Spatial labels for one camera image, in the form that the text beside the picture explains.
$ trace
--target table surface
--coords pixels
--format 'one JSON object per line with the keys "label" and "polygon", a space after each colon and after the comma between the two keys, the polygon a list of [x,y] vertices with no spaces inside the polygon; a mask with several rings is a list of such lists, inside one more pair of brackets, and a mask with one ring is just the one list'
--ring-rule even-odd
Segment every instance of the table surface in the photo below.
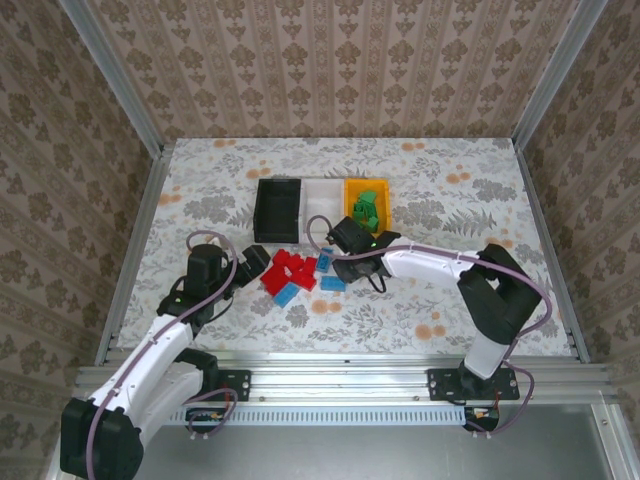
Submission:
{"label": "table surface", "polygon": [[[499,243],[551,295],[554,313],[515,353],[570,355],[540,238],[509,139],[182,139],[176,144],[136,277],[118,346],[134,347],[160,300],[186,273],[186,236],[207,228],[238,252],[253,243],[258,179],[384,177],[392,229],[454,250]],[[279,247],[265,245],[270,254]],[[290,251],[313,254],[311,247]],[[238,290],[228,313],[196,339],[207,350],[464,354],[475,327],[460,293],[391,279],[346,293],[301,291],[282,309],[259,281]],[[540,318],[538,307],[530,322]]]}

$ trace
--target gray panel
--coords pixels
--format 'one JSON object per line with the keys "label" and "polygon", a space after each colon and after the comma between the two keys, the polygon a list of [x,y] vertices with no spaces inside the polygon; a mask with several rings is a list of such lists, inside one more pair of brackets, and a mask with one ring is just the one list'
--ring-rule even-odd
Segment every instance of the gray panel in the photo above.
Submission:
{"label": "gray panel", "polygon": [[490,440],[461,427],[165,427],[138,479],[610,479],[591,408],[533,407]]}

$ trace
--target wall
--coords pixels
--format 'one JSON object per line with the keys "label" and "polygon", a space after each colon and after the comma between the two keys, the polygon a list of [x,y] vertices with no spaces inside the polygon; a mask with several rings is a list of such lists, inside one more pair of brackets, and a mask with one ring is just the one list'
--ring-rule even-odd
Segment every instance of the wall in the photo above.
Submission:
{"label": "wall", "polygon": [[150,159],[57,2],[0,2],[0,478],[93,362]]}
{"label": "wall", "polygon": [[90,0],[165,140],[507,137],[577,0]]}
{"label": "wall", "polygon": [[525,156],[593,360],[640,446],[640,2],[608,2]]}

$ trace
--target wallpaper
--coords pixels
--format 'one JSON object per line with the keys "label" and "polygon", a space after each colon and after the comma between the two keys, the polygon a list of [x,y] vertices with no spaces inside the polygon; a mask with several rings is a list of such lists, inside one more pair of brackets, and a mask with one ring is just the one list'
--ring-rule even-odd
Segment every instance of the wallpaper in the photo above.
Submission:
{"label": "wallpaper", "polygon": [[593,360],[640,446],[640,2],[608,3],[526,147]]}
{"label": "wallpaper", "polygon": [[0,2],[0,478],[39,478],[150,159],[57,2]]}
{"label": "wallpaper", "polygon": [[90,0],[166,141],[510,137],[577,0]]}

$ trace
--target red block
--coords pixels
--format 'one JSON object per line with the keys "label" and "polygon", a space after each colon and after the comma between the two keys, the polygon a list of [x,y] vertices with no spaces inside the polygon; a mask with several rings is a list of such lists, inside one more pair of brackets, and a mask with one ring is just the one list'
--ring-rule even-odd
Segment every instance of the red block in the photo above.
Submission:
{"label": "red block", "polygon": [[297,253],[295,255],[291,255],[289,260],[287,260],[287,268],[291,273],[297,272],[304,265],[304,260]]}
{"label": "red block", "polygon": [[260,281],[264,284],[264,289],[274,297],[289,283],[289,280],[287,272],[281,265],[274,265],[260,277]]}
{"label": "red block", "polygon": [[293,275],[291,275],[291,281],[308,291],[313,290],[313,287],[316,286],[316,279],[313,278],[313,275],[307,275],[302,272],[302,270],[294,272]]}
{"label": "red block", "polygon": [[273,264],[280,265],[285,267],[287,265],[287,261],[291,255],[286,250],[278,250],[278,252],[273,256]]}
{"label": "red block", "polygon": [[316,263],[318,263],[317,258],[307,257],[304,260],[304,265],[302,266],[302,273],[306,273],[307,275],[313,275],[313,272],[316,271]]}

